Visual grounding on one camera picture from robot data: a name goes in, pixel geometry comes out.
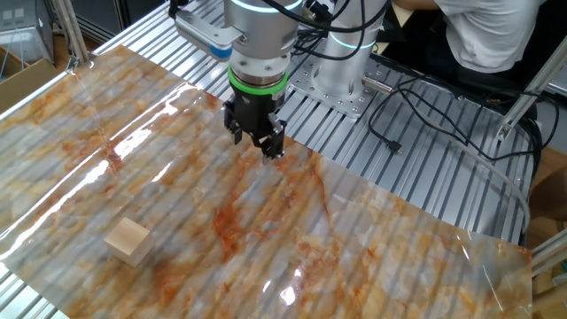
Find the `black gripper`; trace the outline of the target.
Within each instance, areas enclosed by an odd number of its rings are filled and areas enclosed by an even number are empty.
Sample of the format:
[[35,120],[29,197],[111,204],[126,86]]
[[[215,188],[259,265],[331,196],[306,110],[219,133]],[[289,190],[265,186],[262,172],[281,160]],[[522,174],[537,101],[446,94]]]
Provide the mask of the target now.
[[242,140],[242,131],[253,135],[255,146],[261,148],[267,160],[284,156],[286,121],[276,115],[283,102],[285,90],[253,94],[232,86],[233,96],[223,104],[224,126],[234,144]]

